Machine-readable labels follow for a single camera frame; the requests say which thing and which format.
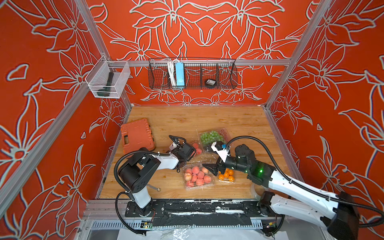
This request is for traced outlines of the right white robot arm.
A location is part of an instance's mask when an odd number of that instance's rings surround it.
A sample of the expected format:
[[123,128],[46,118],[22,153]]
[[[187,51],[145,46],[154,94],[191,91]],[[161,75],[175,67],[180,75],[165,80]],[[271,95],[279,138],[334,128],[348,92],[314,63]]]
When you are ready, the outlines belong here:
[[215,164],[204,165],[213,175],[239,171],[253,184],[267,189],[258,203],[263,215],[286,215],[312,223],[337,240],[356,240],[360,228],[384,223],[383,211],[357,204],[345,192],[327,192],[291,178],[277,164],[258,161],[246,145],[237,146],[235,156],[222,142],[214,142],[207,150],[219,156]]

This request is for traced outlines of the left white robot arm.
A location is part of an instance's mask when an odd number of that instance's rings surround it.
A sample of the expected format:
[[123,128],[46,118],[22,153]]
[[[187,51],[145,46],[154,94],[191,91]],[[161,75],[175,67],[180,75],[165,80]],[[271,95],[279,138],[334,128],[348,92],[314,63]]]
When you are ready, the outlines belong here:
[[197,152],[186,139],[170,135],[173,141],[166,153],[149,151],[147,148],[123,155],[115,164],[114,177],[132,202],[136,204],[140,215],[146,216],[152,211],[152,198],[147,185],[158,170],[180,170]]

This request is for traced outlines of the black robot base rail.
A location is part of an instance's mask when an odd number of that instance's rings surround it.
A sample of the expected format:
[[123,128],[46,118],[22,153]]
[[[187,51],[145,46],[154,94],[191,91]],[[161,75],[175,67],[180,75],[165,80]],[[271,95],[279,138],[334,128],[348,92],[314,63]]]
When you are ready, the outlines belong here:
[[275,217],[264,216],[255,199],[154,199],[147,215],[129,202],[124,217],[135,230],[228,228],[261,230]]

